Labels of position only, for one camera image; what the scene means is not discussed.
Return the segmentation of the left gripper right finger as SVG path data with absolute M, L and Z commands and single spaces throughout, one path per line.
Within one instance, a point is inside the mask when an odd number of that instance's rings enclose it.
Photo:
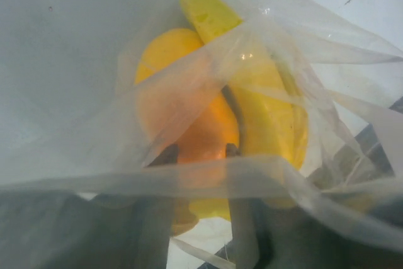
M 282 159 L 232 154 L 236 268 L 401 268 L 402 179 L 320 191 Z

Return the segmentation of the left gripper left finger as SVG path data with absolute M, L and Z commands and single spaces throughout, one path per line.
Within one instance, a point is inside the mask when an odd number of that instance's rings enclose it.
M 173 200 L 1 190 L 2 268 L 165 268 Z

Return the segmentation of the clear zip top bag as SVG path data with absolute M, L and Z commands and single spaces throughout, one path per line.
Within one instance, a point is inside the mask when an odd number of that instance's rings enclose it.
M 401 268 L 401 49 L 311 0 L 1 0 L 1 267 Z

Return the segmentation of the orange fake mango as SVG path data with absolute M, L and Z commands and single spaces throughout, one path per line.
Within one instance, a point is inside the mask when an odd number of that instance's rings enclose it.
M 239 145 L 236 116 L 201 47 L 195 31 L 170 29 L 146 46 L 134 78 L 145 133 L 158 148 L 175 145 L 179 164 L 224 159 Z

